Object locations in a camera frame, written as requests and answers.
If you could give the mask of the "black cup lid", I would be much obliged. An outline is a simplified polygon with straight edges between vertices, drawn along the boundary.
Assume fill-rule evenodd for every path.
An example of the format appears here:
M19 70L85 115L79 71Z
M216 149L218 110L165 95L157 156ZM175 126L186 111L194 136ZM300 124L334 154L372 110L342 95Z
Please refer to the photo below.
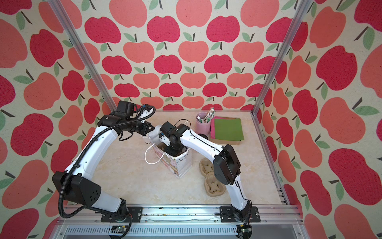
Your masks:
M199 136L201 136L201 137L203 137L204 139L207 139L207 140L209 139L207 135L202 134L202 133L199 133Z

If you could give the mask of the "cartoon animal gift bag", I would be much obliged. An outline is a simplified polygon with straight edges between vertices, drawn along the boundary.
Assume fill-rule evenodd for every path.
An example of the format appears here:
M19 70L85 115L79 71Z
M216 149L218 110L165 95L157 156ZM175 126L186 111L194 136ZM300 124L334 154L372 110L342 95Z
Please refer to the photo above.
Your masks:
M155 126L155 129L147 134L151 138L153 144L150 145L149 148L145 151L145 162L150 165L162 162L171 171L172 174L174 174L178 179L181 179L192 168L192 150L191 148L187 147L188 150L186 152L176 156L171 156L165 153L164 148L166 145L160 139L160 128L160 125ZM157 157L157 159L153 162L150 162L147 159L147 152L151 149L155 152Z

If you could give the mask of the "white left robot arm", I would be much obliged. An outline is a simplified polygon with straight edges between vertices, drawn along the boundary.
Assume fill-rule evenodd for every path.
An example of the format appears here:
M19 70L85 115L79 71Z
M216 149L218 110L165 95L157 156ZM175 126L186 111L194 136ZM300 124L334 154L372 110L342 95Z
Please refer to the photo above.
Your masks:
M155 107L148 104L137 107L132 102L120 101L117 110L100 119L79 156L64 171L57 171L52 177L59 193L58 212L62 218L71 218L88 209L110 215L118 222L131 220L126 201L103 192L92 178L110 145L116 139L125 140L125 131L145 136L154 130L147 119L155 112Z

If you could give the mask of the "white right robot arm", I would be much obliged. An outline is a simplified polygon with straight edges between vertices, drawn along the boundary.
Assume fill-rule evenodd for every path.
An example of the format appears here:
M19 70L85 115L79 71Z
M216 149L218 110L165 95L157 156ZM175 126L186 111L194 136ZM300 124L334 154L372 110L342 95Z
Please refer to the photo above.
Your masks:
M159 139L171 154L179 153L184 148L191 148L211 163L215 178L226 186L231 199L232 213L238 222L247 223L251 216L252 203L246 199L240 178L240 162L234 148L227 144L218 145L198 135L189 126L174 126L165 122L160 127Z

